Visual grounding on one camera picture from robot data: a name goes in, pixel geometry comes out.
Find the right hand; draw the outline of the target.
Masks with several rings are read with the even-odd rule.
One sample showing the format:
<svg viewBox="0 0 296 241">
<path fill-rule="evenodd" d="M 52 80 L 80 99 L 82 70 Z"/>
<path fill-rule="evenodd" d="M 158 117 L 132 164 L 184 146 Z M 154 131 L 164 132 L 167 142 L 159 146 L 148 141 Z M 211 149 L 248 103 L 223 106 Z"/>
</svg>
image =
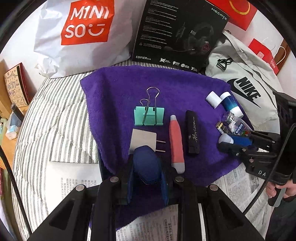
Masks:
<svg viewBox="0 0 296 241">
<path fill-rule="evenodd" d="M 265 192 L 269 198 L 273 198 L 276 196 L 276 189 L 286 189 L 285 194 L 283 195 L 283 200 L 285 202 L 291 202 L 296 194 L 296 184 L 293 183 L 292 180 L 287 181 L 285 185 L 278 185 L 268 182 Z"/>
</svg>

